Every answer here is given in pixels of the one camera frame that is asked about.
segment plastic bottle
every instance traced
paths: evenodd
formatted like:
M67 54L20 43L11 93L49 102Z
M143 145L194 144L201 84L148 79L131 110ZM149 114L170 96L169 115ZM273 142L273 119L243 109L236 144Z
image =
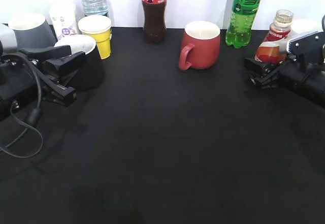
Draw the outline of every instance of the plastic bottle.
M145 40L153 43L164 41L167 33L165 9L167 0L142 0L145 23L143 27Z
M82 8L86 16L108 16L107 0L82 0Z
M236 49L247 46L261 0L234 0L231 23L226 33L227 45Z
M255 60L260 62L271 62L273 65L284 61L286 54L280 53L281 42L287 39L291 32L291 24L294 14L288 10L279 10L273 23L270 25L270 31L263 43L259 46Z

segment water bottle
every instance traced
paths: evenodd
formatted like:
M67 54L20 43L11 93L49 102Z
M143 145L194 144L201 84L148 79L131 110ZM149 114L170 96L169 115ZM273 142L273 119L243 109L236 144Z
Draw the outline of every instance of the water bottle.
M82 8L86 16L108 16L107 0L82 0Z
M261 0L234 0L231 23L226 33L227 45L236 49L247 46Z

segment table surface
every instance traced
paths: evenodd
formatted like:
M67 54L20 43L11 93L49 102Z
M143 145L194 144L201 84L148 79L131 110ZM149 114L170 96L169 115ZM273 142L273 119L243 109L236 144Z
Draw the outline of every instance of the table surface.
M105 82L69 108L43 103L41 153L0 154L3 223L325 222L325 110L252 86L243 58L265 31L239 50L223 31L217 65L186 72L182 32L153 45L113 29ZM7 142L19 130L0 124ZM28 133L13 149L38 143Z

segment cola bottle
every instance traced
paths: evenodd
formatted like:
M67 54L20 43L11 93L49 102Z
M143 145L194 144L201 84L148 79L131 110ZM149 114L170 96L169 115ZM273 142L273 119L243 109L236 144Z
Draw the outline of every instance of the cola bottle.
M161 43L166 36L165 9L167 0L142 0L145 23L143 27L145 40Z

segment green label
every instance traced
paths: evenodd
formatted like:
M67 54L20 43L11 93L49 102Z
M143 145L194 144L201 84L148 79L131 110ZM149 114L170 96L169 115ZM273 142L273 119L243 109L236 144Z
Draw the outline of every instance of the green label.
M261 0L234 0L233 11L242 15L255 14Z

